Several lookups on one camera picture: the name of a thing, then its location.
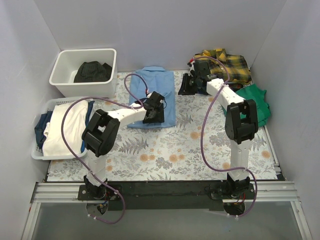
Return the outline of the light blue long sleeve shirt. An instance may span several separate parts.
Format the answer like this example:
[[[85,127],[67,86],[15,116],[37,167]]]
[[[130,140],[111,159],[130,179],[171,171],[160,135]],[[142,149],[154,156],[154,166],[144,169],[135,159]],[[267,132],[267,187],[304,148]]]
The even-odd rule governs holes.
[[[129,90],[137,98],[146,96],[145,84],[137,76],[140,75],[146,82],[149,92],[157,92],[165,98],[164,122],[146,123],[137,121],[129,124],[128,128],[133,129],[155,129],[170,128],[176,125],[176,99],[175,99],[175,78],[172,71],[167,71],[159,66],[145,66],[136,70],[135,75],[131,77]]]

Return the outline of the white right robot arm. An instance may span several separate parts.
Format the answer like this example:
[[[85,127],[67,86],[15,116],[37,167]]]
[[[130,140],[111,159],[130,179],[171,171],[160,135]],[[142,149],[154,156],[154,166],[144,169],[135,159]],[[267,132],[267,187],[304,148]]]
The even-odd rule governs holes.
[[[189,73],[183,75],[178,91],[181,96],[195,94],[211,95],[213,102],[218,102],[225,110],[225,133],[230,139],[230,168],[226,169],[227,195],[237,199],[245,192],[244,186],[250,184],[248,171],[249,146],[258,131],[258,114],[256,102],[246,100],[234,92],[227,80],[211,73],[209,64],[203,57],[190,60]]]

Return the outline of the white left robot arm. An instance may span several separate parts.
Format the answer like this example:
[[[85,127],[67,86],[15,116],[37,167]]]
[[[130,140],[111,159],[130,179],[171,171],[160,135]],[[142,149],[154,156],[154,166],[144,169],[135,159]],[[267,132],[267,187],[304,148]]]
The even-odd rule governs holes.
[[[90,183],[89,194],[95,200],[106,196],[106,162],[100,159],[113,148],[119,129],[135,122],[143,124],[160,124],[165,121],[165,97],[153,91],[146,98],[139,99],[128,107],[104,111],[98,109],[89,120],[82,134],[85,148],[92,151],[96,159],[88,163],[85,181]]]

